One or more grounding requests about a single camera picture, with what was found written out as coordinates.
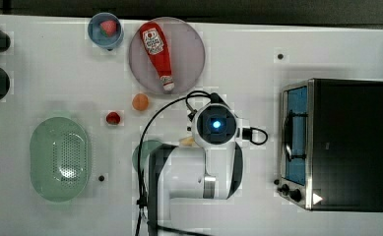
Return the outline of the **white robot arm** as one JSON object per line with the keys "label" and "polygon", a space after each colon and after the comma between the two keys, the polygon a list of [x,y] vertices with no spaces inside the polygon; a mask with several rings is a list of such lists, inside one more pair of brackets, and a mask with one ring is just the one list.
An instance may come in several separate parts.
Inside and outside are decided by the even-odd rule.
{"label": "white robot arm", "polygon": [[208,99],[191,118],[194,145],[160,144],[147,155],[149,236],[188,232],[173,227],[171,200],[227,200],[241,184],[243,122],[218,94],[213,92]]}

